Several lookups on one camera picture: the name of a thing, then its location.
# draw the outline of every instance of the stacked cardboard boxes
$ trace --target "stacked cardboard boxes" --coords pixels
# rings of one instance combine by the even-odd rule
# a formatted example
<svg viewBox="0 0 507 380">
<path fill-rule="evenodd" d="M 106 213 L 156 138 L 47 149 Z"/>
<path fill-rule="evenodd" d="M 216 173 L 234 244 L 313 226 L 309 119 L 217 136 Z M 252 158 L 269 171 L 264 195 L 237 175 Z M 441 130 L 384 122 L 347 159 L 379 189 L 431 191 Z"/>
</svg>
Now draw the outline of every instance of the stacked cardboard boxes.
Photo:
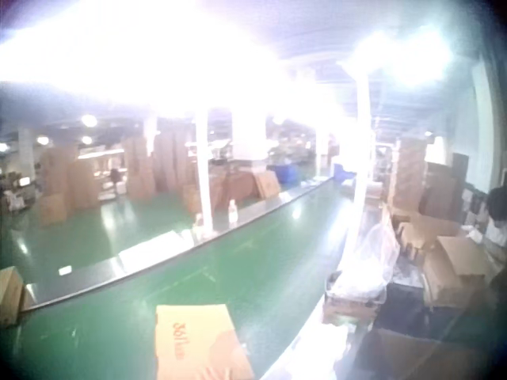
<svg viewBox="0 0 507 380">
<path fill-rule="evenodd" d="M 177 131 L 174 133 L 174 168 L 176 171 L 177 185 L 179 188 L 189 184 L 189 152 L 186 143 L 186 133 Z"/>
<path fill-rule="evenodd" d="M 154 141 L 154 175 L 160 191 L 177 189 L 177 174 L 174 157 L 174 133 L 161 133 Z"/>
<path fill-rule="evenodd" d="M 209 183 L 210 200 L 212 204 L 212 211 L 214 211 L 220 204 L 223 198 L 223 178 L 215 177 Z M 196 184 L 187 184 L 182 188 L 183 203 L 187 210 L 192 214 L 202 212 L 200 204 L 200 191 L 199 186 Z"/>
<path fill-rule="evenodd" d="M 74 209 L 85 210 L 99 206 L 99 187 L 93 175 L 91 161 L 77 160 L 69 164 L 68 178 Z"/>
<path fill-rule="evenodd" d="M 72 212 L 68 168 L 78 156 L 75 146 L 46 149 L 40 156 L 43 196 L 40 198 L 40 222 L 47 226 L 63 222 Z"/>
<path fill-rule="evenodd" d="M 428 164 L 421 213 L 455 222 L 462 220 L 463 190 L 468 156 L 453 154 L 452 166 Z"/>
<path fill-rule="evenodd" d="M 451 219 L 451 205 L 455 190 L 456 179 L 452 176 L 451 167 L 428 164 L 421 213 L 433 218 Z"/>
<path fill-rule="evenodd" d="M 39 198 L 39 217 L 42 226 L 65 222 L 67 220 L 69 207 L 63 194 L 52 196 L 41 196 Z"/>
<path fill-rule="evenodd" d="M 404 138 L 393 150 L 393 168 L 387 202 L 406 211 L 418 211 L 424 190 L 426 141 Z"/>
<path fill-rule="evenodd" d="M 147 200 L 155 194 L 154 172 L 144 137 L 131 137 L 122 142 L 128 171 L 127 194 L 134 200 Z"/>
</svg>

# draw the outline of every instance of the orange cardboard box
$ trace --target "orange cardboard box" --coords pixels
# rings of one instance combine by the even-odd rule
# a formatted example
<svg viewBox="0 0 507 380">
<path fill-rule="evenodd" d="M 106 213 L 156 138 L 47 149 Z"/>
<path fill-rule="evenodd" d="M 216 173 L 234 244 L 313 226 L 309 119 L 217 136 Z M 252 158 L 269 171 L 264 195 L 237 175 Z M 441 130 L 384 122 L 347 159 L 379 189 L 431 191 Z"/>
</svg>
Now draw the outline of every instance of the orange cardboard box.
<svg viewBox="0 0 507 380">
<path fill-rule="evenodd" d="M 158 380 L 254 379 L 226 305 L 157 306 L 155 354 Z"/>
</svg>

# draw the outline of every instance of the white bottle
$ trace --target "white bottle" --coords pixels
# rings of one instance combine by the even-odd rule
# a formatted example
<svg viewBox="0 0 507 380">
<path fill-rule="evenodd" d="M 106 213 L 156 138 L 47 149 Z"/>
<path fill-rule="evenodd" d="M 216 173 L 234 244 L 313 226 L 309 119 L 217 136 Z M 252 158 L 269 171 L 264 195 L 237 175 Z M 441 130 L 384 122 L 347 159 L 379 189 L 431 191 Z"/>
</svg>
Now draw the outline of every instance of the white bottle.
<svg viewBox="0 0 507 380">
<path fill-rule="evenodd" d="M 193 223 L 193 225 L 195 227 L 202 227 L 202 226 L 204 226 L 203 215 L 201 213 L 196 214 L 196 222 Z"/>
<path fill-rule="evenodd" d="M 236 201 L 231 199 L 229 202 L 229 224 L 235 224 L 238 222 L 238 206 Z"/>
</svg>

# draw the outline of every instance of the ceiling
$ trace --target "ceiling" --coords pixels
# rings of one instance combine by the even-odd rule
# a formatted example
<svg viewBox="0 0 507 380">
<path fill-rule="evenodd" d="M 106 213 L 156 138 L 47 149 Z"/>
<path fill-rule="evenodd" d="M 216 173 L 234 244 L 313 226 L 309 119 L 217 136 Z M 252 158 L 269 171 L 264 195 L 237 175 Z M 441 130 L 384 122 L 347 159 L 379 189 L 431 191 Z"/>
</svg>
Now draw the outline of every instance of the ceiling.
<svg viewBox="0 0 507 380">
<path fill-rule="evenodd" d="M 56 14 L 74 0 L 11 0 L 4 10 L 2 38 L 12 30 L 34 25 Z M 463 2 L 426 0 L 205 0 L 203 6 L 217 17 L 237 25 L 286 60 L 293 68 L 310 67 L 318 83 L 329 86 L 345 113 L 356 115 L 354 81 L 337 65 L 374 31 L 405 36 L 422 25 L 437 27 L 454 57 L 445 79 L 419 88 L 399 85 L 387 74 L 370 77 L 372 122 L 378 136 L 391 141 L 421 119 L 448 106 L 453 97 L 471 85 L 470 68 L 481 46 L 480 14 Z M 121 104 L 97 103 L 48 86 L 2 85 L 2 132 L 19 123 L 32 127 L 61 125 L 83 113 L 105 118 L 141 117 L 146 112 Z M 210 117 L 217 128 L 227 128 L 226 112 Z"/>
</svg>

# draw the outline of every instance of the open cardboard box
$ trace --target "open cardboard box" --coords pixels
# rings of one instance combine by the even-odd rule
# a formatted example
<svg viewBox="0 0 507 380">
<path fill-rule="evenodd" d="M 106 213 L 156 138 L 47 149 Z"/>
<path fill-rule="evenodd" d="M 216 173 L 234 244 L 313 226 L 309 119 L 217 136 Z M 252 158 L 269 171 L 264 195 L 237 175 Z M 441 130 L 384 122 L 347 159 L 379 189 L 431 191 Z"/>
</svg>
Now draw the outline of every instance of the open cardboard box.
<svg viewBox="0 0 507 380">
<path fill-rule="evenodd" d="M 424 252 L 435 245 L 439 236 L 456 236 L 460 229 L 459 223 L 414 213 L 410 222 L 400 223 L 398 234 L 403 249 L 410 248 L 410 258 L 422 265 Z"/>
<path fill-rule="evenodd" d="M 225 305 L 157 306 L 158 380 L 252 380 L 254 373 Z"/>
<path fill-rule="evenodd" d="M 486 253 L 468 237 L 437 240 L 423 266 L 425 303 L 459 308 L 480 304 L 490 273 Z"/>
</svg>

